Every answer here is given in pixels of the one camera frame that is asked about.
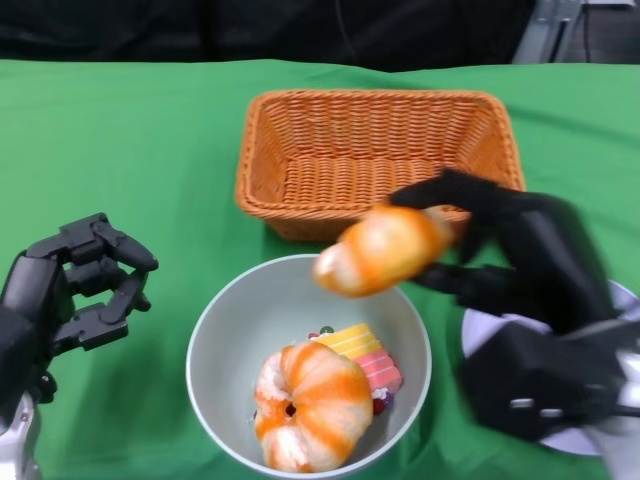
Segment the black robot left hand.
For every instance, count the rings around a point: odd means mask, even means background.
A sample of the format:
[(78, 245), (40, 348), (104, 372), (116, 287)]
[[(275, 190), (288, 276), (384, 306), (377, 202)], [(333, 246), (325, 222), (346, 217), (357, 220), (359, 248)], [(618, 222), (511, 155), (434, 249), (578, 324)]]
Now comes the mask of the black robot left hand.
[(125, 337), (128, 315), (151, 308), (144, 295), (158, 260), (104, 213), (68, 223), (15, 259), (1, 305), (35, 331), (42, 361)]

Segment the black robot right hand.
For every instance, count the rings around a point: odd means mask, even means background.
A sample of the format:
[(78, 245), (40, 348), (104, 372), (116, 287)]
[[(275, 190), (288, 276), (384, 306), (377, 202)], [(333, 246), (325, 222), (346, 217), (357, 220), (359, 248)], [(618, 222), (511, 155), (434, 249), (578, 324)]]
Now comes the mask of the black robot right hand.
[(470, 214), (454, 264), (414, 277), (466, 308), (542, 321), (560, 335), (616, 317), (607, 272), (577, 209), (454, 169), (401, 188), (394, 206), (452, 205)]

